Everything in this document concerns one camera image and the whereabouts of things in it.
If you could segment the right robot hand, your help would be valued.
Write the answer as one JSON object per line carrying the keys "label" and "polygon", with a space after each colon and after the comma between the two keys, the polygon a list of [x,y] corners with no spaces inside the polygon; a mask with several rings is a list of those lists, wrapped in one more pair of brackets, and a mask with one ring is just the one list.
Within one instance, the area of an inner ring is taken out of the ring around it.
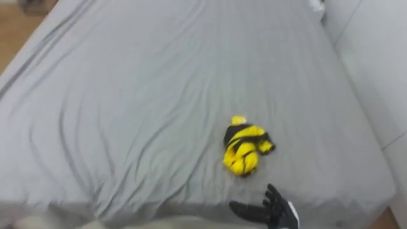
{"label": "right robot hand", "polygon": [[286,200],[272,184],[267,185],[261,205],[232,200],[230,210],[239,218],[262,223],[268,229],[299,229],[300,219],[292,202]]}

